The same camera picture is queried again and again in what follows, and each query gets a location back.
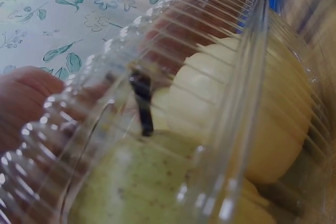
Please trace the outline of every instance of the pear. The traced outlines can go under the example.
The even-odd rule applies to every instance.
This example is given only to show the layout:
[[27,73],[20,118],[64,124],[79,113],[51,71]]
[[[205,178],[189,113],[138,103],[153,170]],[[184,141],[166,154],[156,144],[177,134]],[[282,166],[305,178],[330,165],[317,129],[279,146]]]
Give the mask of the pear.
[[[68,223],[178,223],[185,193],[197,176],[193,159],[198,147],[196,141],[167,131],[155,132],[151,137],[127,135],[88,176],[70,210]],[[262,224],[275,223],[261,207],[267,207],[268,201],[246,179],[242,192],[244,198],[238,201],[239,216],[235,215],[234,224],[249,223],[250,218],[259,218]],[[257,216],[251,211],[254,208]]]
[[155,91],[151,102],[151,113],[154,130],[168,130],[166,110],[168,107],[169,88],[161,88]]
[[[219,42],[200,47],[200,52],[185,60],[170,87],[167,107],[171,131],[205,144],[216,121],[219,99],[232,85],[236,68],[239,40]],[[275,37],[268,38],[262,90],[246,177],[254,183],[271,184],[298,157],[313,113],[308,77],[298,59]]]

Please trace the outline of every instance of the green pear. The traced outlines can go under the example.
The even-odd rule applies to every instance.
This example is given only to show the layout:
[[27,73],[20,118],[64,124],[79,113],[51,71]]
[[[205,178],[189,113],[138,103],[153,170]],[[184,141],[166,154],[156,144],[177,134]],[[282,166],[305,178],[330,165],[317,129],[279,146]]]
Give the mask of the green pear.
[[198,147],[170,132],[127,135],[86,179],[69,224],[177,223]]

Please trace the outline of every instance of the clear plastic container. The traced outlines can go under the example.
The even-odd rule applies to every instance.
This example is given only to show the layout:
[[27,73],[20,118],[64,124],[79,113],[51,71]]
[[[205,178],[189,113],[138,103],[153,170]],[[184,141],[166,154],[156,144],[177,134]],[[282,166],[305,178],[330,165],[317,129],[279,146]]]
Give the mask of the clear plastic container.
[[319,77],[268,4],[166,0],[107,41],[2,157],[1,223],[324,223]]

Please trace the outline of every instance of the blue object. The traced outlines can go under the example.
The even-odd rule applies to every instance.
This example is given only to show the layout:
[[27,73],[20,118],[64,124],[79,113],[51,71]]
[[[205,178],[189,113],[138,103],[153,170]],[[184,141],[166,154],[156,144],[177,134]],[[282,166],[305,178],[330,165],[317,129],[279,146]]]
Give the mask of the blue object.
[[280,14],[280,0],[269,0],[269,8]]
[[[281,11],[281,8],[280,8],[280,0],[269,0],[269,8],[271,8],[272,10],[274,10],[277,14],[280,15],[280,11]],[[245,20],[246,17],[244,17],[243,15],[240,16],[240,18],[242,20]],[[242,22],[238,22],[238,25],[241,26],[241,27],[244,27],[244,24],[245,23],[242,23]],[[241,34],[242,32],[240,30],[237,30],[237,33],[238,34]]]

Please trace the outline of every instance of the floral tablecloth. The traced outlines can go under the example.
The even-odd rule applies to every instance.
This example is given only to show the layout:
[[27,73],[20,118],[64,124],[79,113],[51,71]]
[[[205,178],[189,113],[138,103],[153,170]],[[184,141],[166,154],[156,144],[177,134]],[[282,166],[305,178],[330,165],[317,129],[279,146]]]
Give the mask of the floral tablecloth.
[[0,0],[0,73],[35,66],[57,78],[160,0]]

